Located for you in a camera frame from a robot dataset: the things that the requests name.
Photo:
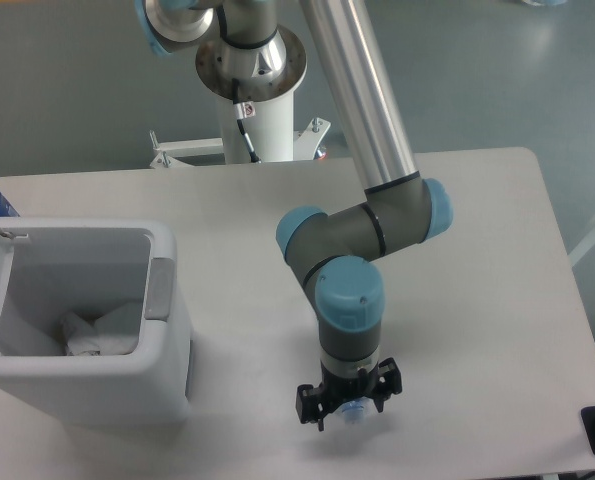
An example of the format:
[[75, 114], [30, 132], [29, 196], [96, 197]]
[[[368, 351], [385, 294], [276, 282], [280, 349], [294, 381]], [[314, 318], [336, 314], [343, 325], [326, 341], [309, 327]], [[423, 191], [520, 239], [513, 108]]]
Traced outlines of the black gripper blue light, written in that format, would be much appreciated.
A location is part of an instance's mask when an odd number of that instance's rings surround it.
[[343, 403], [365, 397], [373, 401], [378, 413], [385, 403], [403, 392], [400, 369], [393, 357], [377, 365], [374, 359], [354, 363], [336, 359], [322, 359], [322, 381], [315, 387], [302, 384], [297, 387], [296, 411], [301, 424], [316, 424], [324, 430], [324, 419]]

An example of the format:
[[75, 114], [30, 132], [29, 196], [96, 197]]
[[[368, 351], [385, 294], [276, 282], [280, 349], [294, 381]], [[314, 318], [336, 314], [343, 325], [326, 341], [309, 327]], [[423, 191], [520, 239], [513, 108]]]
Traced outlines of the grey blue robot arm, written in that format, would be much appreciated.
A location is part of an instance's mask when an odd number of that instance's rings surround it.
[[[150, 49], [191, 48], [214, 96], [224, 159], [261, 166], [294, 160], [295, 93], [305, 47], [275, 1], [138, 1]], [[421, 175], [373, 27], [361, 1], [300, 5], [332, 94], [362, 190], [335, 213], [315, 206], [286, 213], [276, 228], [281, 255], [318, 323], [321, 380], [296, 391], [303, 424], [333, 413], [382, 410], [402, 392], [395, 360], [380, 355], [385, 287], [376, 261], [444, 233], [453, 211], [443, 185]]]

